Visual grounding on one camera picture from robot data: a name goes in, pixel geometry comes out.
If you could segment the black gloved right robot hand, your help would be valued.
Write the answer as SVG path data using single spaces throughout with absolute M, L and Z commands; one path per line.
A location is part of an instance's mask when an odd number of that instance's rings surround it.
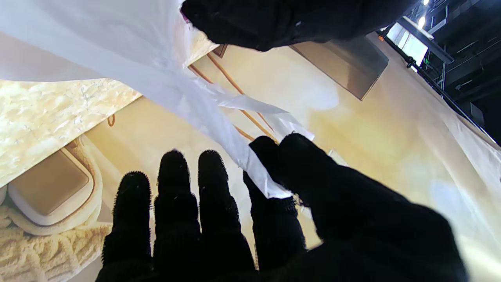
M 308 250 L 293 197 L 266 198 L 243 172 L 252 203 L 255 266 L 220 154 L 198 159 L 199 200 L 186 159 L 167 152 L 158 173 L 155 243 L 151 190 L 124 175 L 97 282 L 468 282 L 449 222 L 352 168 L 303 135 L 250 145 L 272 179 L 310 208 L 321 245 Z

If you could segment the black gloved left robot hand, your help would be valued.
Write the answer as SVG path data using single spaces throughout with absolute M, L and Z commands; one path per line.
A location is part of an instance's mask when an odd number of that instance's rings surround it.
M 186 0 L 181 12 L 216 44 L 266 52 L 349 41 L 395 23 L 418 0 Z

